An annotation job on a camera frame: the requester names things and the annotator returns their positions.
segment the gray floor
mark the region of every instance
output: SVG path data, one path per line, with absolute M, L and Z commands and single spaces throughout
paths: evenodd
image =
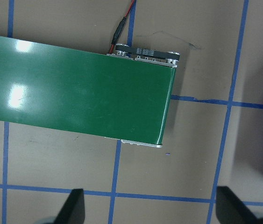
M 0 35 L 105 54 L 129 2 L 0 0 Z M 72 188 L 87 224 L 216 224 L 216 185 L 263 216 L 263 0 L 138 0 L 131 40 L 181 54 L 163 148 L 0 121 L 0 224 L 51 221 Z

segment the floor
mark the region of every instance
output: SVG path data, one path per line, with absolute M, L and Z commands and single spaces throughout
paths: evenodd
M 0 35 L 105 54 L 129 2 L 0 0 Z M 138 0 L 119 42 L 181 54 L 163 148 L 0 121 L 0 224 L 72 188 L 86 224 L 217 224 L 218 185 L 263 216 L 263 1 Z

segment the wire connector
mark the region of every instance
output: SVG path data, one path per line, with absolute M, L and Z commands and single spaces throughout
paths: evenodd
M 126 19 L 127 17 L 123 17 L 123 19 L 121 20 L 121 22 L 119 23 L 114 35 L 113 35 L 113 39 L 112 39 L 112 44 L 115 45 L 118 42 L 118 39 L 123 31 L 123 28 L 125 26 L 126 23 Z

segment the red wire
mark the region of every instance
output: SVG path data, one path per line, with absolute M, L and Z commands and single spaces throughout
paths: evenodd
M 133 4 L 135 3 L 135 0 L 132 0 L 131 1 L 131 3 L 130 3 L 130 6 L 129 6 L 129 8 L 128 8 L 128 10 L 127 10 L 127 12 L 126 12 L 126 14 L 125 14 L 125 16 L 124 17 L 127 17 L 128 16 L 128 14 L 130 13 L 130 10 L 131 10 L 131 8 L 132 8 L 132 6 L 133 6 Z M 110 48 L 110 50 L 109 50 L 109 54 L 112 54 L 113 53 L 113 50 L 114 50 L 114 44 L 112 44 L 112 46 L 111 46 L 111 48 Z
M 109 50 L 109 54 L 112 54 L 113 53 L 113 50 L 114 50 L 114 44 L 112 44 L 110 50 Z
M 134 3 L 135 3 L 135 0 L 132 0 L 132 1 L 131 1 L 131 4 L 130 4 L 130 6 L 129 6 L 129 8 L 128 8 L 128 10 L 127 10 L 127 12 L 126 12 L 126 14 L 125 14 L 124 17 L 127 17 L 127 16 L 128 16 L 128 14 L 130 13 L 131 7 L 133 6 Z

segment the black object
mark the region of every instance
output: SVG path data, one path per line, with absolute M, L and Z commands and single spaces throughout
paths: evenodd
M 180 55 L 169 53 L 169 52 L 161 52 L 156 50 L 142 49 L 142 48 L 133 48 L 124 45 L 116 45 L 116 50 L 125 51 L 132 55 L 141 55 L 146 57 L 153 57 L 158 59 L 173 59 L 178 60 Z
M 122 33 L 122 30 L 125 26 L 125 23 L 126 23 L 126 19 L 127 17 L 123 17 L 123 19 L 121 20 L 121 22 L 119 23 L 114 35 L 113 35 L 113 39 L 112 39 L 112 44 L 115 45 L 117 42 L 118 42 L 118 39 Z
M 263 224 L 229 187 L 217 187 L 216 217 L 221 224 Z
M 83 224 L 84 221 L 84 190 L 73 189 L 52 224 Z

